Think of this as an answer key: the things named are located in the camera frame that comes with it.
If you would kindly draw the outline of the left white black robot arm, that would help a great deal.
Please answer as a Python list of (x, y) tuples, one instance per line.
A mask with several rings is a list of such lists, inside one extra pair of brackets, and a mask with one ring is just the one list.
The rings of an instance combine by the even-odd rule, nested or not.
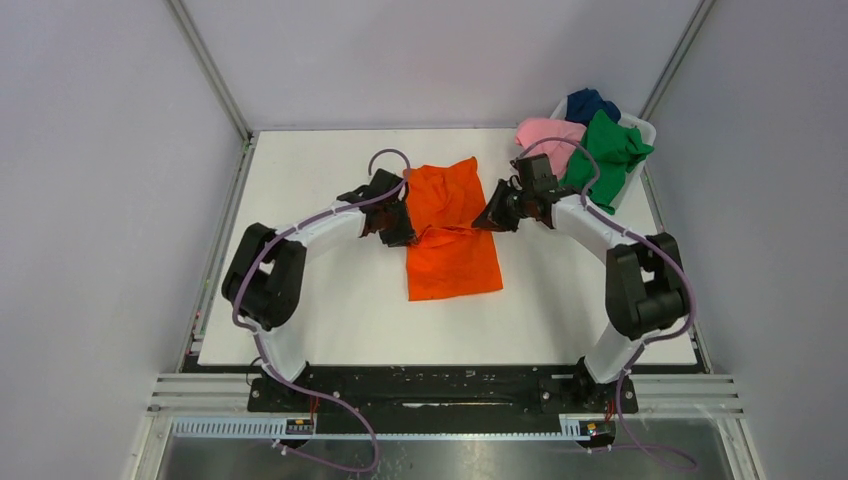
[(272, 398), (288, 411), (309, 401), (299, 377), (308, 365), (297, 324), (308, 263), (354, 239), (377, 233), (388, 246), (412, 243), (406, 179), (384, 169), (370, 182), (340, 194), (320, 212), (279, 228), (262, 223), (242, 235), (221, 285), (231, 320), (253, 337), (263, 370), (275, 382)]

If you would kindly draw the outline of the orange t shirt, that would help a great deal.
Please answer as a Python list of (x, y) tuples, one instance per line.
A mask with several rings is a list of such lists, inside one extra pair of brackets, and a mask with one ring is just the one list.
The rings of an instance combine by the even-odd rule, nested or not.
[(408, 299), (444, 300), (501, 290), (492, 233), (472, 226), (486, 206), (477, 159), (414, 168), (408, 187), (406, 205), (416, 234), (406, 256)]

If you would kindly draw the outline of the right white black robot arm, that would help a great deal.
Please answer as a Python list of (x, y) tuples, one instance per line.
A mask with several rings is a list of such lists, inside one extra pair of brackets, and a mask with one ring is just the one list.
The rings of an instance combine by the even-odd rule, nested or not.
[(605, 267), (608, 325), (582, 357), (567, 391), (583, 410), (597, 412), (631, 369), (638, 352), (692, 312), (679, 249), (669, 234), (642, 236), (599, 209), (586, 190), (564, 187), (544, 154), (511, 162), (515, 175), (498, 181), (476, 229), (515, 232), (524, 219), (570, 236)]

